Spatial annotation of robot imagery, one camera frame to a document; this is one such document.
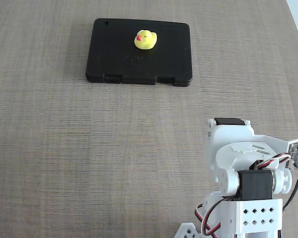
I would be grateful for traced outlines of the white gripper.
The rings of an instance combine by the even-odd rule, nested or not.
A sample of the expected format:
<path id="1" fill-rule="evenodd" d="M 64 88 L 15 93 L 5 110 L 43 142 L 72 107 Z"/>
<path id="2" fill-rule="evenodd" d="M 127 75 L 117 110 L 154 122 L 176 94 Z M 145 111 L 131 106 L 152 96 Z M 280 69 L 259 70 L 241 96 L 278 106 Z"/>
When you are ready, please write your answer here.
<path id="1" fill-rule="evenodd" d="M 217 151 L 231 143 L 250 141 L 254 129 L 249 120 L 238 118 L 213 118 L 207 122 L 205 158 L 214 159 Z"/>

